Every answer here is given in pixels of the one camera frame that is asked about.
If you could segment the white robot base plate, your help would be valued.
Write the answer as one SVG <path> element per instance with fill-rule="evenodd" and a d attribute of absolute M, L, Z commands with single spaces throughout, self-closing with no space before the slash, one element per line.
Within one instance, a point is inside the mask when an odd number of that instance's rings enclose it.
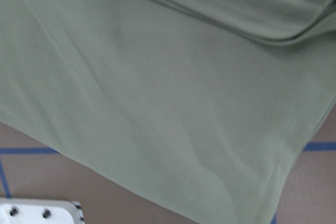
<path fill-rule="evenodd" d="M 84 223 L 81 204 L 63 200 L 1 198 L 1 223 Z"/>

